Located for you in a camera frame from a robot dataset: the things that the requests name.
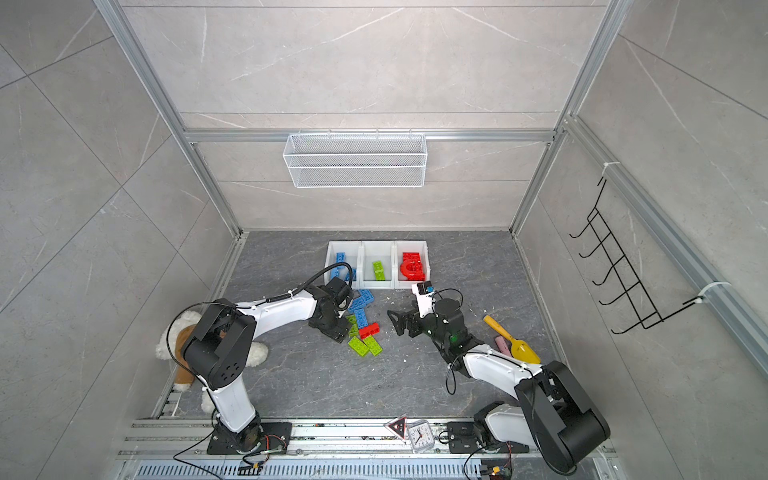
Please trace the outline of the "green lego brick long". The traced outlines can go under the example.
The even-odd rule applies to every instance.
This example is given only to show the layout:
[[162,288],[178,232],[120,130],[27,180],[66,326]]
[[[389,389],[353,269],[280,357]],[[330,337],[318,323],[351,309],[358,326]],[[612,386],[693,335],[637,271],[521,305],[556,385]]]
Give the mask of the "green lego brick long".
[[350,324],[350,328],[348,331],[349,336],[356,337],[358,335],[358,326],[357,326],[356,317],[354,315],[351,315],[347,317],[347,320]]

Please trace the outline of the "blue lego brick long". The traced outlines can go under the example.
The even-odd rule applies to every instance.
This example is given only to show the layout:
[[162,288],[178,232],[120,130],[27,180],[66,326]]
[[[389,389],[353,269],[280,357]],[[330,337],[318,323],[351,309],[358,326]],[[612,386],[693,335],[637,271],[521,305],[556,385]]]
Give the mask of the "blue lego brick long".
[[349,312],[355,312],[357,310],[363,310],[370,304],[370,301],[363,299],[362,297],[356,298],[353,300],[351,305],[348,307]]

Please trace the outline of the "red lego brick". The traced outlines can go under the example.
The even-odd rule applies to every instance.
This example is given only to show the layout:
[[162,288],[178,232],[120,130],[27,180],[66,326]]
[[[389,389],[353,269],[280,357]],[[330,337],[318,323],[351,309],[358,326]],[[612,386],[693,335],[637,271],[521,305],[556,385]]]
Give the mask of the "red lego brick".
[[404,252],[402,254],[402,259],[404,262],[406,261],[421,261],[421,256],[419,252]]
[[361,339],[365,339],[367,337],[373,336],[375,334],[378,334],[379,332],[380,332],[380,327],[378,323],[372,323],[358,329],[358,335]]

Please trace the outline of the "red horseshoe magnet toy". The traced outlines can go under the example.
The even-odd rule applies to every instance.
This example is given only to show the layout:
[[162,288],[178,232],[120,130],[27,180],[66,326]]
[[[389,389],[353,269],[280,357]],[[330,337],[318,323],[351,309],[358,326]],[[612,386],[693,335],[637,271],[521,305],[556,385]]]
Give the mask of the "red horseshoe magnet toy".
[[403,261],[400,265],[400,273],[408,281],[423,282],[426,280],[426,274],[421,261]]

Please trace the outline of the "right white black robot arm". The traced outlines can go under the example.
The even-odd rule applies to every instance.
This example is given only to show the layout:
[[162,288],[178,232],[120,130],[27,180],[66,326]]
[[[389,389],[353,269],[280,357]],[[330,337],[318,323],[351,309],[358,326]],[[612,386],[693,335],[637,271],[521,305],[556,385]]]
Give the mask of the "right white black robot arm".
[[483,381],[515,403],[496,402],[475,416],[478,446],[512,442],[535,448],[554,472],[573,474],[579,462],[607,441],[611,429],[571,370],[516,359],[473,335],[465,324],[463,299],[446,298],[429,281],[412,287],[407,311],[389,310],[395,332],[427,336],[456,374]]

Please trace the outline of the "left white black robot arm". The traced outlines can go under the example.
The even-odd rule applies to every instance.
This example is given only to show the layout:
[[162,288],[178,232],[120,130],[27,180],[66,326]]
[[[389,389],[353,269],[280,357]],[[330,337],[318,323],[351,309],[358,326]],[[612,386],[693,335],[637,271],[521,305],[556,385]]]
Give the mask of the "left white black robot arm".
[[202,383],[218,412],[214,435],[230,450],[254,452],[267,437],[242,379],[254,340],[305,321],[331,340],[343,342],[350,329],[344,313],[353,300],[353,279],[353,267],[336,262],[276,296],[240,303],[221,298],[204,304],[201,319],[180,349],[178,364]]

